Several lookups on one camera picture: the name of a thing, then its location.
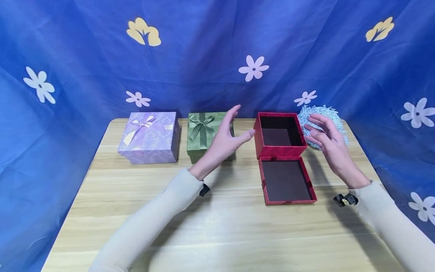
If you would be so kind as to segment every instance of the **red box lid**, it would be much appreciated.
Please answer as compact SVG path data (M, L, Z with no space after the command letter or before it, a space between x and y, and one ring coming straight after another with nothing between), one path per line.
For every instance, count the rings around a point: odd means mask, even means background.
M311 204L317 201L301 157L261 157L258 165L266 205Z

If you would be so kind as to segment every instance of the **red gift box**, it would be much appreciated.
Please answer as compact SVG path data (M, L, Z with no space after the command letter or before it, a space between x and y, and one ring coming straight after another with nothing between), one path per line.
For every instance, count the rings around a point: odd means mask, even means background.
M254 129L257 159L299 157L307 148L296 113L259 112Z
M261 157L258 165L266 205L312 204L317 201L301 157Z

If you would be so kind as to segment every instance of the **green gift box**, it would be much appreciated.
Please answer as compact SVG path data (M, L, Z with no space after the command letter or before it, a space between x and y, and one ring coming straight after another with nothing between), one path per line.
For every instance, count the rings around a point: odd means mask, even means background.
M226 112L200 112L189 113L187 123L187 154L192 163L196 163L210 147L219 125L224 119ZM230 123L230 132L234 137L233 122ZM235 154L225 161L233 161Z

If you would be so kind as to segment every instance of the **light blue shredded paper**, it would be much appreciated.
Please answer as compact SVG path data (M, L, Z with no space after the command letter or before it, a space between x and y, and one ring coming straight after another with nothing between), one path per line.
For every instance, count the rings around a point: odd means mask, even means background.
M326 105L323 105L323 107L317 107L317 106L307 107L307 105L304 105L302 107L301 112L298 114L298 119L299 119L299 123L301 124L302 132L304 133L304 136L310 135L310 132L305 128L305 124L321 129L320 127L311 123L308 120L311 114L321 114L331 119L332 122L335 124L336 128L338 129L338 131L343 135L346 145L349 144L348 135L347 135L348 133L343 128L343 123L341 122L341 118L338 116L338 112L334 108L326 107ZM307 144L314 149L320 150L320 147L317 144L311 143L308 140L307 140Z

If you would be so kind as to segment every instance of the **dark brown box lining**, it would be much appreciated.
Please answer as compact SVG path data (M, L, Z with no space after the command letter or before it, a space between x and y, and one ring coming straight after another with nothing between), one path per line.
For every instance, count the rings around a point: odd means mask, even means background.
M296 120L293 117L260 116L264 145L302 146Z
M261 161L269 201L311 200L299 161Z

